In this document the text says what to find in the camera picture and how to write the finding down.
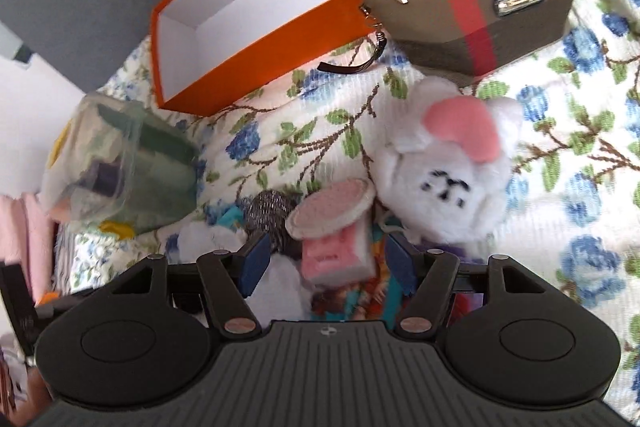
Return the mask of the steel wool scrubber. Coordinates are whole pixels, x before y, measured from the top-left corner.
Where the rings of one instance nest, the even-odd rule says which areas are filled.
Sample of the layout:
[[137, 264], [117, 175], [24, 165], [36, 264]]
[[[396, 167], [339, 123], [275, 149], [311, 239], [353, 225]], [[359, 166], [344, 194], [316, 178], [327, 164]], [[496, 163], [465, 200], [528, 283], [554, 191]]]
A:
[[288, 233], [285, 222], [296, 207], [296, 199], [277, 190], [258, 193], [244, 210], [245, 228], [250, 233], [259, 231], [270, 238], [271, 252], [302, 259], [302, 243]]

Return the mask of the pink white sponge block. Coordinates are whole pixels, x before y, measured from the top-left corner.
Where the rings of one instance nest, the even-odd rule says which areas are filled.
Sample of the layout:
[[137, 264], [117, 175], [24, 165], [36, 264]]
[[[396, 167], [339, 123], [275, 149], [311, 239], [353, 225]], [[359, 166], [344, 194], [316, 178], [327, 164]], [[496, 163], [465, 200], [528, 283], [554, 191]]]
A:
[[311, 284], [331, 288], [369, 280], [376, 274], [371, 245], [367, 218], [320, 239], [303, 239], [300, 273]]

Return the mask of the white plush bunny toy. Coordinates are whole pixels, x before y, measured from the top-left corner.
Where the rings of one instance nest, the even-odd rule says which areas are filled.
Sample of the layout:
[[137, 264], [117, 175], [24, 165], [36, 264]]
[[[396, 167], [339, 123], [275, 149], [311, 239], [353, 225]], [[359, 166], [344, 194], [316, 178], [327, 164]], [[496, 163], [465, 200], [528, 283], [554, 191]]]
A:
[[413, 86], [371, 168], [378, 200], [409, 242], [480, 241], [500, 223], [524, 124], [513, 98], [463, 95], [436, 76]]

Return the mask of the clear plastic storage container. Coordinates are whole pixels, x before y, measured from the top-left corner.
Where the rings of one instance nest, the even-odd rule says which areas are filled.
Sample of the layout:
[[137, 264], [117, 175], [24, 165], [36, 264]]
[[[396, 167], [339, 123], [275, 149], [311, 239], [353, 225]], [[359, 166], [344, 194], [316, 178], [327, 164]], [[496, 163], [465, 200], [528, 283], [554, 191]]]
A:
[[198, 149], [136, 101], [83, 98], [54, 143], [39, 200], [54, 220], [142, 234], [196, 206]]

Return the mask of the orange cardboard box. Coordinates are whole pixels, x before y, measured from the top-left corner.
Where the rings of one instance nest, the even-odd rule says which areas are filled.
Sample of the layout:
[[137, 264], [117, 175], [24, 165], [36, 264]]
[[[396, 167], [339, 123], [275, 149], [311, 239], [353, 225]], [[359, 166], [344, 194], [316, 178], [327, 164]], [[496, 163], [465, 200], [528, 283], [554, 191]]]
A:
[[152, 12], [158, 106], [218, 112], [287, 72], [369, 35], [361, 0], [162, 0]]

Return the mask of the colourful teal cloth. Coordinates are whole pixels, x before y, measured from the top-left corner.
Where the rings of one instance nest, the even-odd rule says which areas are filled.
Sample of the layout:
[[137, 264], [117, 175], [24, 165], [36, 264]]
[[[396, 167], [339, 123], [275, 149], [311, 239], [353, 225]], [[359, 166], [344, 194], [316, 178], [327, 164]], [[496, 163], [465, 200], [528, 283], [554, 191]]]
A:
[[372, 279], [325, 289], [312, 296], [311, 318], [316, 321], [383, 321], [392, 327], [409, 297], [386, 265]]

